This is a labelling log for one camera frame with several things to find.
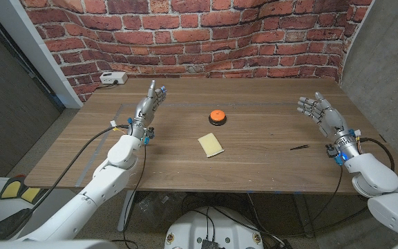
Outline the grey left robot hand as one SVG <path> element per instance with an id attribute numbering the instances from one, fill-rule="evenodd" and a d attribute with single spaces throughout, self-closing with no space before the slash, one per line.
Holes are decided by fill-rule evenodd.
<path id="1" fill-rule="evenodd" d="M 138 139 L 144 136 L 145 129 L 152 123 L 156 110 L 164 102 L 166 96 L 165 87 L 157 89 L 155 80 L 152 80 L 147 96 L 142 98 L 136 106 L 135 117 L 129 127 L 128 135 Z"/>

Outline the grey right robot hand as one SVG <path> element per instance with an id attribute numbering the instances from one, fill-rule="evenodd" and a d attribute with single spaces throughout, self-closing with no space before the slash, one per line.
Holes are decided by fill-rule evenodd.
<path id="1" fill-rule="evenodd" d="M 332 142 L 339 157 L 347 161 L 359 155 L 354 136 L 345 118 L 328 102 L 319 92 L 315 99 L 300 97 L 297 111 L 311 118 L 318 126 L 320 132 Z"/>

